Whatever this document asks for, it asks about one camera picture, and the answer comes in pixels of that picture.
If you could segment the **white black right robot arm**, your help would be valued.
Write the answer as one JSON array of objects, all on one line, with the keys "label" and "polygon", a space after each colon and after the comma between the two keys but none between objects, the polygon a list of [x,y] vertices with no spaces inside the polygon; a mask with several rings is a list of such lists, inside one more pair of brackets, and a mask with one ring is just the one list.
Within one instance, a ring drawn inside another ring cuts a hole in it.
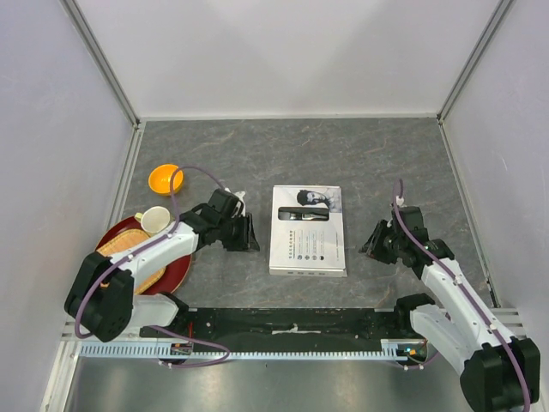
[{"label": "white black right robot arm", "polygon": [[421,335],[454,368],[474,411],[529,411],[540,399],[540,351],[500,321],[463,275],[455,254],[430,239],[418,207],[395,205],[361,249],[383,264],[402,262],[429,288],[398,299],[393,316],[402,337]]}]

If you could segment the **white cardboard box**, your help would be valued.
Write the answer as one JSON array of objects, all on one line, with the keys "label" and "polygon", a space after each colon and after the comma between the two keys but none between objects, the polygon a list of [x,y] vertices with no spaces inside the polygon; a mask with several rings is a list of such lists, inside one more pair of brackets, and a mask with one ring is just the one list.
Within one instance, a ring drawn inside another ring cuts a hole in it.
[{"label": "white cardboard box", "polygon": [[339,186],[273,188],[268,269],[272,276],[347,276]]}]

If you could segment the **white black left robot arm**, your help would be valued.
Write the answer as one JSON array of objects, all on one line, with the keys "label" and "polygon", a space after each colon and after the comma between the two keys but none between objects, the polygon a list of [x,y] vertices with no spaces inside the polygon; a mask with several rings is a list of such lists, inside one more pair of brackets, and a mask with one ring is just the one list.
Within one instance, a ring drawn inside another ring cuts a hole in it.
[{"label": "white black left robot arm", "polygon": [[82,261],[64,303],[75,335],[110,342],[128,328],[161,329],[169,337],[188,328],[188,307],[169,293],[138,294],[138,286],[180,258],[220,242],[226,251],[256,251],[244,192],[217,189],[206,203],[181,214],[156,235],[111,256],[97,251]]}]

